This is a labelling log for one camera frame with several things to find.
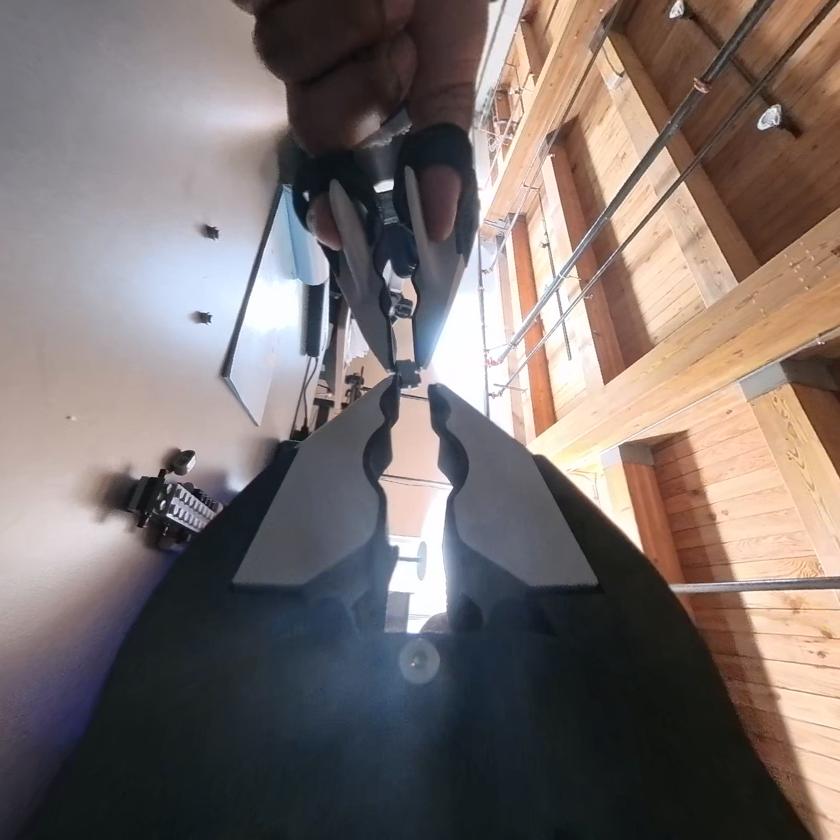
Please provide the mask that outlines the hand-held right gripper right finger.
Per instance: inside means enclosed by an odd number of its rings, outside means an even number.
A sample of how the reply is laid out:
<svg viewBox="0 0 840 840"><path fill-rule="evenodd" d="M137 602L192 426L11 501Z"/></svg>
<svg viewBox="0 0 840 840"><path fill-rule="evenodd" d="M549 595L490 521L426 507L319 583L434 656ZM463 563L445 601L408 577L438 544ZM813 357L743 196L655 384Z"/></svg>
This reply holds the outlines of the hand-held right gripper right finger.
<svg viewBox="0 0 840 840"><path fill-rule="evenodd" d="M534 589L596 588L529 451L446 385L430 385L428 399L449 520L465 547Z"/></svg>

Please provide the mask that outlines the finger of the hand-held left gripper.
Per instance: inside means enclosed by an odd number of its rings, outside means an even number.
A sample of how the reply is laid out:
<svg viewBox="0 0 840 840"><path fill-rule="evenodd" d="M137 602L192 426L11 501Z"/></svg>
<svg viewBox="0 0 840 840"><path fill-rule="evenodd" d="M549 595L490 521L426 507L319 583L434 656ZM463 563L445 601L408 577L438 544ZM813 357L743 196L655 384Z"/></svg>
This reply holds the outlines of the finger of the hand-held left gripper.
<svg viewBox="0 0 840 840"><path fill-rule="evenodd" d="M379 206L373 202L372 208L366 208L336 179L329 186L329 202L343 247L339 288L369 350L384 371L395 373L392 297L375 261L384 229Z"/></svg>
<svg viewBox="0 0 840 840"><path fill-rule="evenodd" d="M453 306L466 269L467 257L459 243L458 227L441 243L428 234L419 184L414 170L404 170L409 219L418 257L413 276L416 306L413 314L414 360L420 370L430 365L441 332Z"/></svg>

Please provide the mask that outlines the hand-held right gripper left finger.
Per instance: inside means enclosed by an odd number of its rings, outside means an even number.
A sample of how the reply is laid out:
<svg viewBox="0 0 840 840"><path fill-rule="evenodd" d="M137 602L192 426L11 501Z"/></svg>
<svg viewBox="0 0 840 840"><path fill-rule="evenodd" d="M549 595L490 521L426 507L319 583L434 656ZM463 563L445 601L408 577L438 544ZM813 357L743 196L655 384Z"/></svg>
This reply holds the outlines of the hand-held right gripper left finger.
<svg viewBox="0 0 840 840"><path fill-rule="evenodd" d="M386 537L381 477L393 459L400 381L387 377L299 444L248 547L237 587L304 587Z"/></svg>

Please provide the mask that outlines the person's left hand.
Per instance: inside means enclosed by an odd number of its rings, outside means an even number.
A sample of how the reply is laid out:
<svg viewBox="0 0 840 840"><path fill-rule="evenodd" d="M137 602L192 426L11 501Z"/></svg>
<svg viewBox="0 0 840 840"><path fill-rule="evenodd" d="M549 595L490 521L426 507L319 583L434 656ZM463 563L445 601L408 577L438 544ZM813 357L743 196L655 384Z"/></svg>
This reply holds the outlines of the person's left hand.
<svg viewBox="0 0 840 840"><path fill-rule="evenodd" d="M290 129L312 157L372 141L404 107L411 129L468 132L487 1L238 2L255 51L286 86Z"/></svg>

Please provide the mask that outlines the black power bank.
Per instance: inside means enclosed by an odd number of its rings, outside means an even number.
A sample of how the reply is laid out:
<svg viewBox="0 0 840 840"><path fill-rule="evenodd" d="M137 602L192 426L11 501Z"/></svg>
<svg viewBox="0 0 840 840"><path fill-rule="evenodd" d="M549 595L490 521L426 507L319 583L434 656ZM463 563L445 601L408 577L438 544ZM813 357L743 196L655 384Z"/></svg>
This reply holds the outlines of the black power bank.
<svg viewBox="0 0 840 840"><path fill-rule="evenodd" d="M302 316L302 348L310 359L321 357L329 326L329 283L305 286Z"/></svg>

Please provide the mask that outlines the toy instruction booklet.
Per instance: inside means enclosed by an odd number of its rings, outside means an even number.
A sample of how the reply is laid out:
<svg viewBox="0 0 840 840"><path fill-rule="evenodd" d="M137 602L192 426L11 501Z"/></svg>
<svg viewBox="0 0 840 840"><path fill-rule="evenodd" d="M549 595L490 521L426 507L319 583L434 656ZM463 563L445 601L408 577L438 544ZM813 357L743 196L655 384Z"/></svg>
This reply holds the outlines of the toy instruction booklet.
<svg viewBox="0 0 840 840"><path fill-rule="evenodd" d="M307 359L302 348L305 286L329 283L329 264L299 220L291 188L279 183L228 343L221 376L262 424L279 362Z"/></svg>

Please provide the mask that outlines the grey toy brick model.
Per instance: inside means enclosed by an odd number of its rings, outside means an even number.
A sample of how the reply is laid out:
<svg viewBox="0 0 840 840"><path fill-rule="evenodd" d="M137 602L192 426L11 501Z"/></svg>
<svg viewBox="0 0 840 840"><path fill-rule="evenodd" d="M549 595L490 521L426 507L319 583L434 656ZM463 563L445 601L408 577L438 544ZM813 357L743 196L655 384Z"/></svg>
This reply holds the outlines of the grey toy brick model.
<svg viewBox="0 0 840 840"><path fill-rule="evenodd" d="M123 510L135 517L138 529L149 531L160 551L183 548L224 509L221 501L183 477L161 468L136 479L124 500Z"/></svg>

